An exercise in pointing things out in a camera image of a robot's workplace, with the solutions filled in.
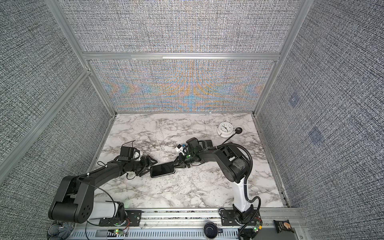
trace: red wire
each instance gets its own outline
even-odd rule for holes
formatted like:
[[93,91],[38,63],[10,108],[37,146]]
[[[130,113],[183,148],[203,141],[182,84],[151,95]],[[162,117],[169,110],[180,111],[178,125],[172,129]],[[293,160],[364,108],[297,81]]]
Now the red wire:
[[127,230],[127,232],[128,232],[129,231],[129,225],[130,225],[131,222],[130,222],[129,218],[127,218],[127,220],[128,220],[128,225],[123,229],[123,231],[128,228],[128,230]]

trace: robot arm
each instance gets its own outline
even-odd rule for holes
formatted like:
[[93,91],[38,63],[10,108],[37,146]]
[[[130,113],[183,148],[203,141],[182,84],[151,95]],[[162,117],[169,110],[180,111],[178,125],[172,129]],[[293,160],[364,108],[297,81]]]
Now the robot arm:
[[79,176],[64,177],[49,209],[49,218],[76,223],[103,217],[114,218],[114,223],[125,221],[124,204],[94,202],[95,188],[126,172],[142,176],[156,163],[150,156],[140,158],[140,152],[134,147],[121,147],[120,155],[105,166]]
[[[185,156],[179,154],[174,161],[175,168],[190,167],[193,162],[217,162],[224,176],[232,182],[233,218],[240,224],[250,222],[258,211],[255,213],[252,201],[247,197],[247,179],[252,169],[252,158],[248,151],[233,143],[213,147],[211,140],[198,141],[196,138],[189,139],[187,144],[189,152]],[[248,158],[239,148],[245,150]],[[88,219],[105,217],[110,218],[111,223],[123,223],[126,219],[124,204],[94,202],[95,188],[126,172],[135,172],[141,177],[156,163],[150,156],[140,158],[136,148],[122,146],[120,155],[105,166],[83,175],[64,177],[49,209],[49,218],[83,223]]]

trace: clock face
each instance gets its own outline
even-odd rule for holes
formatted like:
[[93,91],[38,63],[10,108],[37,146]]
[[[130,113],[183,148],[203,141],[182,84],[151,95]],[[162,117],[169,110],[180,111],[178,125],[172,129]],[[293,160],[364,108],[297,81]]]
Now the clock face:
[[220,131],[222,132],[232,132],[233,131],[233,127],[230,123],[228,122],[223,122],[219,125],[219,129]]

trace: aluminum frame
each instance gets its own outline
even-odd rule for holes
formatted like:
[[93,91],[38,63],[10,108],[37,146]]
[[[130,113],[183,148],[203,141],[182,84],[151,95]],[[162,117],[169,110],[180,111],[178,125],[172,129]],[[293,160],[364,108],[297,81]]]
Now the aluminum frame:
[[57,0],[45,0],[46,4],[48,5],[49,9],[51,10],[51,13],[53,14],[54,18],[56,19],[58,25],[60,26],[61,30],[63,31],[65,37],[67,38],[69,44],[71,45],[74,53],[76,54],[77,58],[79,59],[81,65],[84,69],[87,69],[91,71],[91,81],[92,84],[98,93],[100,99],[102,100],[105,108],[108,110],[109,114],[111,116],[116,115],[116,110],[113,106],[113,103],[111,99],[109,98],[107,92],[103,88],[100,80],[97,78],[96,73],[93,71],[90,64],[86,61],[86,59],[83,56],[83,48],[81,47],[79,41],[76,38],[75,33],[72,30],[71,25],[69,24],[63,10],[60,7],[60,4]]
[[90,72],[84,69],[77,78],[64,90],[58,99],[48,108],[41,118],[31,127],[24,138],[8,153],[0,162],[0,184],[6,179],[12,169],[18,164],[21,158],[27,153],[33,143],[40,137],[40,134],[55,118],[69,98],[75,93]]
[[117,114],[181,114],[181,113],[187,113],[187,114],[214,114],[214,113],[249,113],[252,114],[251,111],[248,112],[117,112]]
[[297,34],[299,33],[299,30],[301,28],[301,25],[304,22],[305,17],[307,16],[307,13],[313,3],[313,0],[303,0],[299,10],[296,13],[295,19],[291,25],[291,28],[288,32],[288,35],[285,39],[285,42],[283,44],[283,47],[281,48],[281,57],[275,64],[275,66],[272,68],[271,75],[269,76],[267,82],[265,83],[259,99],[257,100],[256,106],[254,108],[254,115],[257,116],[262,109],[265,100],[267,99],[269,92],[271,91],[271,88],[273,84],[275,83],[275,80],[281,70],[281,67],[284,64],[284,61],[292,47],[293,42],[295,41]]
[[286,193],[283,180],[281,179],[281,175],[279,173],[279,170],[277,169],[277,165],[276,165],[275,159],[273,158],[271,149],[268,146],[268,142],[267,142],[267,140],[265,138],[263,129],[260,127],[260,124],[259,124],[259,122],[257,120],[257,117],[253,116],[252,119],[253,119],[253,123],[255,124],[256,131],[257,131],[257,133],[259,135],[259,138],[260,138],[260,140],[261,140],[261,142],[263,144],[264,152],[265,152],[265,157],[266,157],[266,159],[267,159],[267,161],[269,163],[269,167],[271,169],[272,176],[275,179],[275,183],[276,183],[277,189],[279,191],[280,198],[283,201],[283,204],[285,206],[290,207],[290,206],[292,206],[291,202],[290,202],[290,200],[288,198],[288,195]]
[[83,52],[87,60],[91,59],[129,59],[129,60],[279,60],[279,53],[122,53],[122,52]]
[[[218,213],[219,208],[153,208],[153,209],[126,209],[142,210],[140,225],[130,227],[131,229],[202,229],[205,223],[214,222],[219,228],[238,229],[233,226],[222,226],[221,216]],[[275,228],[273,220],[287,220],[295,228],[295,234],[298,239],[311,240],[307,225],[301,215],[299,208],[260,208],[260,215],[263,219],[263,228]],[[86,223],[77,224],[75,229],[85,229]],[[99,227],[87,225],[87,232],[95,229],[108,229],[108,227]]]

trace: metal rail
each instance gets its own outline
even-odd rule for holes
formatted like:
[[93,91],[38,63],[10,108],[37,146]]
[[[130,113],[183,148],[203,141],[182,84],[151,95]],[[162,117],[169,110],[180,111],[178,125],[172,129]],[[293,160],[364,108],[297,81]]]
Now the metal rail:
[[186,113],[186,114],[192,114],[192,113],[203,113],[203,114],[213,114],[213,113],[239,113],[239,114],[252,114],[251,111],[248,112],[117,112],[117,114],[180,114],[180,113]]
[[77,40],[76,35],[73,32],[66,16],[64,15],[64,12],[60,7],[59,2],[57,0],[45,0],[45,2],[48,5],[49,9],[51,10],[54,18],[56,19],[58,25],[60,26],[61,30],[63,31],[65,37],[67,38],[69,44],[71,45],[74,53],[76,54],[77,58],[79,59],[79,61],[81,63],[81,65],[83,66],[84,69],[91,71],[90,79],[92,81],[92,84],[93,84],[96,92],[98,93],[100,99],[103,101],[103,104],[105,105],[109,114],[111,116],[115,116],[116,110],[114,109],[113,103],[111,102],[107,92],[103,88],[100,80],[97,78],[92,67],[85,60],[85,58],[83,56],[83,48],[81,47],[79,41]]
[[91,59],[129,59],[129,60],[169,60],[169,59],[207,59],[207,60],[274,60],[279,53],[122,53],[122,52],[83,52]]
[[286,190],[285,190],[285,187],[284,187],[284,184],[283,184],[283,180],[281,179],[281,175],[279,173],[279,170],[277,169],[277,165],[276,165],[276,162],[275,162],[275,159],[273,158],[273,155],[272,155],[272,152],[269,148],[269,145],[268,145],[268,142],[265,138],[265,135],[264,135],[264,131],[263,129],[260,127],[260,124],[257,120],[257,117],[252,117],[253,119],[253,123],[255,124],[255,127],[256,127],[256,131],[259,135],[259,138],[263,144],[263,147],[264,147],[264,152],[265,152],[265,157],[269,163],[269,167],[271,169],[271,172],[272,172],[272,176],[275,180],[275,183],[276,183],[276,186],[277,186],[277,189],[280,193],[280,197],[281,197],[281,200],[283,201],[283,204],[286,205],[287,207],[290,207],[291,206],[291,202],[287,196],[287,193],[286,193]]
[[293,42],[296,39],[296,36],[297,36],[297,34],[301,28],[301,25],[304,22],[305,17],[307,16],[307,13],[308,13],[309,8],[311,7],[312,3],[313,3],[313,0],[303,0],[303,2],[301,3],[300,8],[297,11],[295,19],[294,19],[294,21],[291,25],[291,28],[288,32],[287,38],[284,42],[284,45],[281,48],[281,57],[280,57],[279,61],[277,61],[275,66],[272,68],[272,72],[271,72],[267,82],[265,83],[263,90],[260,93],[259,99],[257,100],[255,109],[253,111],[255,116],[257,116],[259,114],[260,110],[262,109],[264,102],[267,99],[268,94],[269,94],[273,84],[275,83],[277,75],[279,74],[280,69],[284,64],[284,61],[285,61],[285,59],[286,59],[286,57],[287,57],[287,55],[288,55],[288,53],[292,47]]
[[[160,209],[126,209],[126,210],[142,210],[140,225],[131,227],[132,231],[194,231],[202,230],[207,222],[214,222],[219,228],[224,231],[237,231],[238,226],[222,226],[221,216],[218,213],[219,208],[160,208]],[[310,240],[307,225],[298,208],[261,208],[260,215],[263,219],[263,228],[275,228],[273,220],[289,220],[292,227],[295,229],[295,234],[298,239]],[[98,224],[98,220],[90,220],[94,224]],[[78,234],[85,229],[85,223],[77,224],[74,232],[77,236],[83,237],[84,234]],[[101,232],[110,229],[108,227],[99,227],[87,225],[87,232],[96,237],[96,231],[104,237],[106,233]]]

